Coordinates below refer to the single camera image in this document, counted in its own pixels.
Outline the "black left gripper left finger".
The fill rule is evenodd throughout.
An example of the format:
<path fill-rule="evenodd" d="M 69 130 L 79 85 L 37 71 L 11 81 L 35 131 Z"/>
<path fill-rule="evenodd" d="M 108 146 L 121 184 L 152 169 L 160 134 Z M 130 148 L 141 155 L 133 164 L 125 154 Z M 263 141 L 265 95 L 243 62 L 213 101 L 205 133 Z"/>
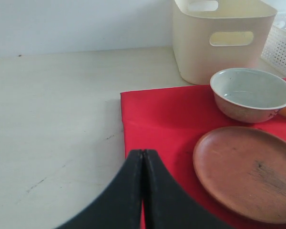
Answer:
<path fill-rule="evenodd" d="M 143 152 L 129 152 L 107 188 L 59 229 L 138 229 L 141 222 Z"/>

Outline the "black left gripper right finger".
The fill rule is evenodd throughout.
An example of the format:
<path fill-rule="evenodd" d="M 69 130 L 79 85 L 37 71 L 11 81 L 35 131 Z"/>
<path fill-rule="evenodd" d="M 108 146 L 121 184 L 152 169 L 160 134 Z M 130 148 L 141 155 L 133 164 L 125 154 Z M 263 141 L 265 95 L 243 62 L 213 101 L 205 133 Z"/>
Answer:
<path fill-rule="evenodd" d="M 230 229 L 176 182 L 157 151 L 143 151 L 143 216 L 146 229 Z"/>

